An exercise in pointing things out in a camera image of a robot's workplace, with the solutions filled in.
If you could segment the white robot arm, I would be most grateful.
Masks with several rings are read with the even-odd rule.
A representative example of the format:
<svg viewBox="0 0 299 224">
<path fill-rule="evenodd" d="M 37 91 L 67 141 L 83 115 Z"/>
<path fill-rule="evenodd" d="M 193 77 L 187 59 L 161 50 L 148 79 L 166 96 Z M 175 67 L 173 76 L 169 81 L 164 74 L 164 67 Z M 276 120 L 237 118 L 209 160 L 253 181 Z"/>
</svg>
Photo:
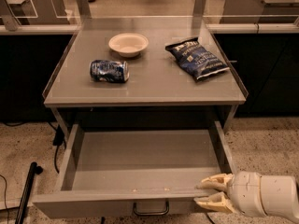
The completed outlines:
<svg viewBox="0 0 299 224">
<path fill-rule="evenodd" d="M 246 217 L 283 217 L 299 224 L 298 185 L 294 176 L 243 171 L 209 176 L 197 188 L 217 191 L 194 199 L 207 210 Z"/>
</svg>

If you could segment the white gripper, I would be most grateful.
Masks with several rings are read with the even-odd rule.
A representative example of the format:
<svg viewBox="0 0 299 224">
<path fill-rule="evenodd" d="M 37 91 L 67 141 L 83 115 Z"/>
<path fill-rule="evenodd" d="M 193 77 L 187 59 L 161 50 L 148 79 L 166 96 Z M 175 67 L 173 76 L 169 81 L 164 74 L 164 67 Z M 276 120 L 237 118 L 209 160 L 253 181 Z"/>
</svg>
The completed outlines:
<svg viewBox="0 0 299 224">
<path fill-rule="evenodd" d="M 264 217 L 261 199 L 262 176 L 255 172 L 218 174 L 204 178 L 196 186 L 198 189 L 215 189 L 218 192 L 207 197 L 195 198 L 200 207 L 225 214 L 237 211 L 246 217 Z"/>
</svg>

